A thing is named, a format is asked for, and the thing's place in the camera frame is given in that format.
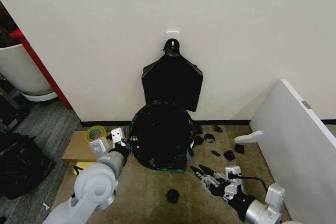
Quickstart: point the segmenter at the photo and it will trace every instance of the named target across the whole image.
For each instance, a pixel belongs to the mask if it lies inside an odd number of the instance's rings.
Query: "carpet floor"
[[[328,128],[336,133],[336,125],[328,125]],[[42,223],[50,211],[45,209],[44,202],[55,207],[71,196],[76,177],[71,165],[63,162],[61,157],[73,131],[85,129],[75,112],[66,110],[59,101],[32,106],[29,116],[14,132],[35,136],[37,145],[54,160],[56,166],[31,192],[14,200],[0,196],[0,216],[7,217],[6,224]],[[216,136],[216,142],[197,146],[192,165],[203,164],[217,171],[223,171],[226,165],[240,165],[244,175],[261,177],[267,185],[273,183],[257,144],[246,144],[246,153],[236,154],[236,159],[231,162],[211,153],[211,150],[219,153],[233,150],[233,139],[250,133],[249,126],[223,126],[223,130],[223,133],[214,133],[211,126],[203,127],[204,133]],[[259,182],[245,181],[244,186],[248,194],[264,199],[265,192]],[[164,197],[171,188],[180,192],[176,205],[167,202]],[[242,223],[231,207],[202,190],[199,180],[190,170],[182,174],[149,170],[132,155],[122,173],[118,195],[112,207],[94,213],[89,223]],[[289,219],[285,210],[282,220]]]
[[[228,161],[223,156],[225,150],[234,150],[235,137],[251,133],[249,126],[222,126],[222,133],[215,132],[212,126],[202,128],[203,133],[214,134],[216,141],[203,142],[202,145],[196,146],[191,165],[202,164],[218,172],[224,172],[225,166],[239,165],[245,176],[260,177],[266,185],[274,183],[258,144],[245,144],[245,154],[235,152],[236,159],[233,161]],[[222,155],[217,157],[211,153],[212,150]],[[69,199],[74,190],[75,179],[72,166],[69,165],[52,208]],[[247,194],[255,195],[260,201],[265,200],[266,194],[259,181],[246,180],[243,183]],[[180,193],[176,205],[165,198],[168,190],[172,188]],[[285,208],[282,220],[290,220]],[[117,198],[113,205],[102,212],[94,212],[88,221],[88,224],[102,223],[243,222],[239,220],[237,212],[220,197],[211,197],[202,188],[199,179],[190,168],[180,174],[150,170],[141,166],[131,154],[121,174]]]
[[[56,166],[48,177],[34,190],[8,200],[0,196],[0,216],[7,218],[6,224],[42,223],[49,210],[43,206],[45,202],[52,205],[62,182],[67,163],[61,157],[73,133],[80,127],[80,121],[74,110],[66,110],[60,101],[48,105],[34,104],[30,114],[15,129],[15,133],[35,136],[35,142],[45,155],[52,159]]]

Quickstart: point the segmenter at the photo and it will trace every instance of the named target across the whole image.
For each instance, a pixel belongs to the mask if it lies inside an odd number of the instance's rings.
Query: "crumpled black plastic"
[[[7,133],[0,136],[0,193],[15,199],[34,189],[54,163],[34,142],[34,137]]]

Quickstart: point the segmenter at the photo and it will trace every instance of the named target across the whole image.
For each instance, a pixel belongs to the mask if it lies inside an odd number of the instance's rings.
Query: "white panel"
[[[293,220],[335,223],[336,139],[287,80],[279,81],[253,116],[253,131]]]
[[[335,0],[1,0],[82,121],[130,120],[168,30],[204,81],[194,119],[250,119],[287,78],[336,118]]]

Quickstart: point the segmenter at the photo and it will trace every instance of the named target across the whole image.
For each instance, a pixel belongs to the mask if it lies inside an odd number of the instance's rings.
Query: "white wall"
[[[203,71],[194,119],[250,119],[287,78],[336,118],[335,0],[1,0],[83,121],[130,120],[165,32]]]

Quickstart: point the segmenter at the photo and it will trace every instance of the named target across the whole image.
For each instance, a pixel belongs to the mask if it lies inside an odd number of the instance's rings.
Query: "gray carpet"
[[[67,163],[60,160],[74,130],[80,127],[80,121],[73,110],[66,110],[61,102],[49,105],[34,104],[30,114],[14,129],[15,133],[35,136],[36,144],[56,166],[48,177],[31,192],[7,200],[0,196],[0,216],[7,217],[6,224],[42,223],[49,211],[43,203],[52,205],[62,182]]]

